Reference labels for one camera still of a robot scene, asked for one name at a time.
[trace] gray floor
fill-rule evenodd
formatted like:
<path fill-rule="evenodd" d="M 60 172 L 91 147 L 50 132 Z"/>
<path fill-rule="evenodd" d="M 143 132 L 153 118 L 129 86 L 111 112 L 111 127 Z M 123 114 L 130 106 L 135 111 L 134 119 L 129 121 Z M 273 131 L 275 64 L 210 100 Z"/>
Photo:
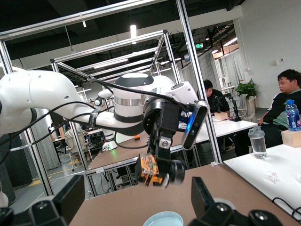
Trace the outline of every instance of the gray floor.
<path fill-rule="evenodd" d="M 255 118 L 259 119 L 264 114 L 265 111 L 258 111 L 255 114 Z M 203 144 L 202 146 L 198 147 L 198 153 L 201 159 L 202 165 L 207 165 L 213 162 L 213 156 L 211 152 L 211 147 L 209 143 Z M 222 153 L 222 159 L 227 160 L 236 157 L 235 151 L 230 150 L 227 153 Z M 72 175 L 74 174 L 84 174 L 83 166 L 77 165 L 75 167 L 75 171 L 72 172 L 72 167 L 69 164 L 70 158 L 66 156 L 64 153 L 60 154 L 60 158 L 62 161 L 62 165 L 56 169 L 52 169 L 48 171 L 48 176 L 50 177 L 50 182 L 54 193 L 56 194 L 60 191 L 65 184 L 71 179 Z M 117 174 L 113 172 L 113 178 L 116 181 Z M 85 199 L 89 199 L 92 197 L 91 193 L 89 192 L 88 181 L 85 178 Z M 34 178 L 33 180 L 36 185 L 27 185 L 24 187 L 16 188 L 16 200 L 11 205 L 11 208 L 14 210 L 15 213 L 19 213 L 27 209 L 30 205 L 36 202 L 38 199 L 45 197 L 42 185 L 38 183 L 39 178 Z M 110 186 L 103 174 L 96 174 L 93 175 L 93 181 L 99 195 L 105 194 L 110 192 Z"/>

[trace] hair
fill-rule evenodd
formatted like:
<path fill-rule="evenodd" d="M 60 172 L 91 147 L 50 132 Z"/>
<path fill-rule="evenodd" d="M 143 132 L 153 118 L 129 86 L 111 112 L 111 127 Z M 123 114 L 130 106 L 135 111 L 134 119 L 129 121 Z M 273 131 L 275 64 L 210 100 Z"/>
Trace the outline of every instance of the hair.
<path fill-rule="evenodd" d="M 289 81 L 297 80 L 297 84 L 300 87 L 300 85 L 301 85 L 301 74 L 300 74 L 300 72 L 297 72 L 293 69 L 288 69 L 284 72 L 281 72 L 278 75 L 278 77 L 277 77 L 278 81 L 283 77 L 287 78 Z"/>
<path fill-rule="evenodd" d="M 209 89 L 209 88 L 213 88 L 212 82 L 208 79 L 206 79 L 204 81 L 204 86 L 205 86 L 205 90 Z"/>

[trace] man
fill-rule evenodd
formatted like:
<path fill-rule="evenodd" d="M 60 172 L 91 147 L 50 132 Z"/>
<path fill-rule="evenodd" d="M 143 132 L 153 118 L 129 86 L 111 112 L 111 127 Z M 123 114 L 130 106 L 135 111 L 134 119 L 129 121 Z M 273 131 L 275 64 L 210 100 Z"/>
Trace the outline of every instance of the man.
<path fill-rule="evenodd" d="M 266 147 L 274 147 L 283 143 L 281 132 L 287 130 L 285 103 L 287 99 L 295 101 L 301 113 L 301 74 L 289 69 L 280 73 L 277 77 L 281 93 L 277 94 L 272 101 L 271 107 L 258 121 L 261 129 L 265 132 Z M 251 145 L 248 131 L 235 136 L 235 152 L 237 156 L 249 153 Z"/>
<path fill-rule="evenodd" d="M 65 138 L 72 137 L 73 136 L 73 132 L 72 132 L 72 130 L 71 130 L 71 128 L 70 128 L 70 126 L 68 124 L 66 124 L 66 128 L 68 129 L 68 131 L 65 133 Z M 82 130 L 81 128 L 76 128 L 76 131 L 77 131 L 77 134 L 83 134 L 83 135 L 87 135 L 88 134 L 88 132 Z M 89 152 L 86 153 L 86 157 L 87 157 L 87 161 L 91 160 Z M 76 155 L 76 158 L 79 161 L 79 163 L 81 164 L 80 156 Z"/>
<path fill-rule="evenodd" d="M 208 99 L 208 103 L 210 105 L 210 112 L 217 112 L 217 106 L 220 105 L 220 111 L 227 113 L 228 117 L 230 117 L 230 108 L 229 104 L 226 101 L 225 96 L 222 92 L 213 89 L 212 82 L 210 80 L 204 81 L 204 87 L 206 90 L 206 96 Z"/>

